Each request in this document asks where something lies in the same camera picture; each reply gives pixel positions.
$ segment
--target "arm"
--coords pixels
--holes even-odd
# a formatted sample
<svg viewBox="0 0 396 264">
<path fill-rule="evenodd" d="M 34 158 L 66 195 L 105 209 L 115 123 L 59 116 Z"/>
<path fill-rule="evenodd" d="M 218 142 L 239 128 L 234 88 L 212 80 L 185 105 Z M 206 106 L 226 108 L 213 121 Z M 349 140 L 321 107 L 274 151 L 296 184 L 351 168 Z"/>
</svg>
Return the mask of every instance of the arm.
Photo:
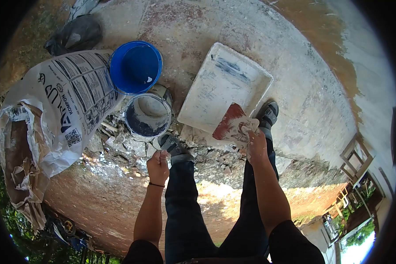
<svg viewBox="0 0 396 264">
<path fill-rule="evenodd" d="M 167 151 L 156 151 L 147 161 L 149 180 L 153 184 L 164 186 L 168 176 L 166 158 L 170 154 Z M 158 242 L 162 230 L 161 196 L 163 187 L 148 185 L 144 202 L 139 210 L 133 230 L 134 240 L 147 240 L 158 248 Z"/>
<path fill-rule="evenodd" d="M 267 236 L 281 222 L 291 220 L 289 202 L 267 155 L 264 133 L 249 131 L 248 161 L 254 169 L 258 208 Z"/>
</svg>

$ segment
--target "wheel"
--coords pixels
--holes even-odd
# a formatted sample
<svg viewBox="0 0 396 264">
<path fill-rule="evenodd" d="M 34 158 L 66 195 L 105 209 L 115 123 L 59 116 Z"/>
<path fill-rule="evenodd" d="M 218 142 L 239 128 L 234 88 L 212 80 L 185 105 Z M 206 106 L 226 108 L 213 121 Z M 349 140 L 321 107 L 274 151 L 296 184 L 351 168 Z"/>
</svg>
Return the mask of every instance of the wheel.
<svg viewBox="0 0 396 264">
<path fill-rule="evenodd" d="M 63 226 L 64 231 L 66 232 L 66 235 L 71 237 L 75 234 L 76 227 L 72 221 L 66 220 L 63 222 L 62 226 Z"/>
</svg>

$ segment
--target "jeans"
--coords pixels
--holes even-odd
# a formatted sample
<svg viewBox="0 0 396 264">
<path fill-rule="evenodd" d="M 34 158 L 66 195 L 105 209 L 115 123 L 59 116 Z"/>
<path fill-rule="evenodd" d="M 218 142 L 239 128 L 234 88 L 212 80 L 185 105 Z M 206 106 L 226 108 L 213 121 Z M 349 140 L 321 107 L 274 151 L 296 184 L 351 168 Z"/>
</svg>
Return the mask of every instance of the jeans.
<svg viewBox="0 0 396 264">
<path fill-rule="evenodd" d="M 273 142 L 267 139 L 269 160 L 276 173 Z M 170 169 L 167 186 L 165 260 L 167 264 L 192 258 L 239 258 L 263 256 L 269 239 L 261 221 L 257 203 L 254 170 L 246 161 L 239 219 L 220 247 L 214 245 L 197 203 L 194 163 L 179 162 Z"/>
</svg>

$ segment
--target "white paint tray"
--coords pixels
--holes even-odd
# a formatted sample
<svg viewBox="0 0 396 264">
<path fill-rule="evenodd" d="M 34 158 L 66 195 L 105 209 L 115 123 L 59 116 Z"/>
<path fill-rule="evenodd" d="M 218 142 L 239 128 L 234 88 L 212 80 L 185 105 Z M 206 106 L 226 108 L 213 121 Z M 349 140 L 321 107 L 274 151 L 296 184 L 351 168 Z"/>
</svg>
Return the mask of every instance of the white paint tray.
<svg viewBox="0 0 396 264">
<path fill-rule="evenodd" d="M 255 61 L 216 42 L 202 63 L 177 120 L 212 134 L 232 103 L 239 104 L 250 117 L 272 82 L 273 76 Z"/>
</svg>

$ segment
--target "hand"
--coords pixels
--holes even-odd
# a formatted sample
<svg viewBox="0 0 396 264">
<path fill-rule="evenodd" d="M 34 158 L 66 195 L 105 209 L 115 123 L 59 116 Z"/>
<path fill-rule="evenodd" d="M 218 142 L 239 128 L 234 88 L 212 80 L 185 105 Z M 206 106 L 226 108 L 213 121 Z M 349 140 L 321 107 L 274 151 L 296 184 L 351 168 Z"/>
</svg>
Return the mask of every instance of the hand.
<svg viewBox="0 0 396 264">
<path fill-rule="evenodd" d="M 247 151 L 247 159 L 251 165 L 262 164 L 268 161 L 267 141 L 264 133 L 258 129 L 256 133 L 249 130 L 249 143 Z"/>
<path fill-rule="evenodd" d="M 166 150 L 157 150 L 147 161 L 149 182 L 164 185 L 170 173 L 167 166 L 167 157 L 170 157 L 170 153 Z"/>
</svg>

